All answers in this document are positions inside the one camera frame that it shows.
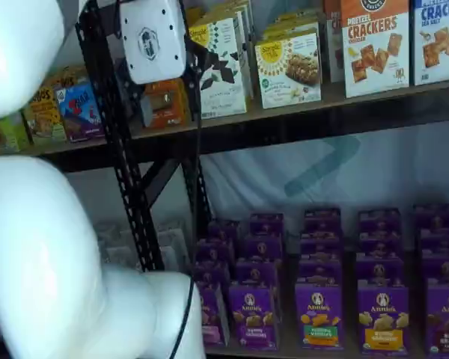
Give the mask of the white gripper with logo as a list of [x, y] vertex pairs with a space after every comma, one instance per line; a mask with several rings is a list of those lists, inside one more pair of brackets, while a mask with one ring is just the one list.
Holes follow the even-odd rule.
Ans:
[[145, 85], [140, 98], [143, 126], [153, 124], [153, 103], [147, 92], [151, 85], [147, 84], [179, 78], [184, 71], [192, 121], [200, 123], [200, 81], [218, 55], [185, 39], [183, 13], [176, 0], [125, 1], [119, 12], [129, 76], [137, 85]]

